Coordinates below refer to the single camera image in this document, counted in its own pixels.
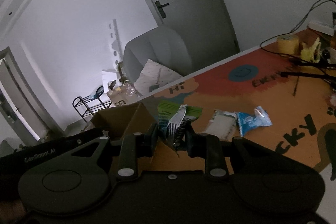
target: yellow clip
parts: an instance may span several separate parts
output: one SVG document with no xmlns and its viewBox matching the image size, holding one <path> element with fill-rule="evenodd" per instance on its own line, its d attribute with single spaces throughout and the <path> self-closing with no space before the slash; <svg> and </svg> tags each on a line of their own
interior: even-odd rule
<svg viewBox="0 0 336 224">
<path fill-rule="evenodd" d="M 302 43 L 301 59 L 308 62 L 319 63 L 321 59 L 321 42 L 320 38 L 316 39 L 311 47 L 307 47 L 306 43 Z"/>
</svg>

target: open cardboard box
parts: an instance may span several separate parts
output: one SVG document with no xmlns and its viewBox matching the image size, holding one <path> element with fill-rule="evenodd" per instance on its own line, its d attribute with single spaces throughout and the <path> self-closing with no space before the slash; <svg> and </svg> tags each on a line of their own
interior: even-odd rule
<svg viewBox="0 0 336 224">
<path fill-rule="evenodd" d="M 142 103 L 134 103 L 99 110 L 91 122 L 96 128 L 108 131 L 110 140 L 115 141 L 127 134 L 146 133 L 156 121 Z"/>
</svg>

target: power strip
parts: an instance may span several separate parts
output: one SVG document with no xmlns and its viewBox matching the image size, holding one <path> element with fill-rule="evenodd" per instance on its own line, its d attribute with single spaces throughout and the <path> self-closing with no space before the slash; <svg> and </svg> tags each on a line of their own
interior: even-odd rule
<svg viewBox="0 0 336 224">
<path fill-rule="evenodd" d="M 322 23 L 318 20 L 312 20 L 311 22 L 309 22 L 308 28 L 331 36 L 334 35 L 333 27 L 329 26 L 328 24 Z"/>
</svg>

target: red painted area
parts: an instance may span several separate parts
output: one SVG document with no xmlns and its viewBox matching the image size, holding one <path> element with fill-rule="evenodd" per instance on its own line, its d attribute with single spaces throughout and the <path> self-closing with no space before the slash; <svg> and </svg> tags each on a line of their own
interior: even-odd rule
<svg viewBox="0 0 336 224">
<path fill-rule="evenodd" d="M 259 69 L 256 77 L 244 82 L 232 82 L 228 79 L 228 75 L 233 69 L 246 64 L 254 65 Z M 282 78 L 276 72 L 288 71 L 286 67 L 289 66 L 291 63 L 283 57 L 263 50 L 256 50 L 194 77 L 199 84 L 195 92 L 218 96 L 237 96 L 257 90 L 263 91 L 277 83 L 287 82 L 288 78 Z"/>
</svg>

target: paw print drawing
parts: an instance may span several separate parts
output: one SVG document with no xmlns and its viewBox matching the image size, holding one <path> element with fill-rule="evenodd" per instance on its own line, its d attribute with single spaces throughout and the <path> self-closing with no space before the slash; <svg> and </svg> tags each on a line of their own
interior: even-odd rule
<svg viewBox="0 0 336 224">
<path fill-rule="evenodd" d="M 332 107 L 328 107 L 327 114 L 330 116 L 334 115 L 336 117 L 336 109 L 334 110 Z"/>
</svg>

